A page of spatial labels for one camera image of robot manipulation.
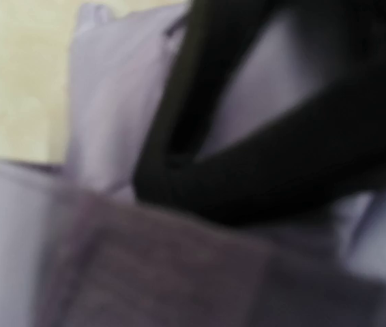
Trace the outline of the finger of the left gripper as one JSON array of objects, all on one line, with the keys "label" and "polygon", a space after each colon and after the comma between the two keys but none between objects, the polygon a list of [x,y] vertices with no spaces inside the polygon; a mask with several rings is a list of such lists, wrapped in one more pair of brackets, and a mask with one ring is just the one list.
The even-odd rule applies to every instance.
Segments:
[{"label": "finger of the left gripper", "polygon": [[195,161],[277,1],[195,1],[134,173],[139,200],[229,225],[313,208],[386,165],[386,47],[271,125]]}]

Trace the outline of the lavender folding umbrella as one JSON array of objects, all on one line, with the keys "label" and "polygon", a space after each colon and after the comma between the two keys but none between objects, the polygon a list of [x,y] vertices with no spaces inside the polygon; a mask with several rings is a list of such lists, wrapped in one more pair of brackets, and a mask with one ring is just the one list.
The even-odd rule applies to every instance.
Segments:
[{"label": "lavender folding umbrella", "polygon": [[[0,326],[386,326],[386,165],[326,203],[229,225],[134,173],[192,4],[78,11],[63,164],[0,159]],[[386,47],[386,1],[277,1],[195,156],[271,125]]]}]

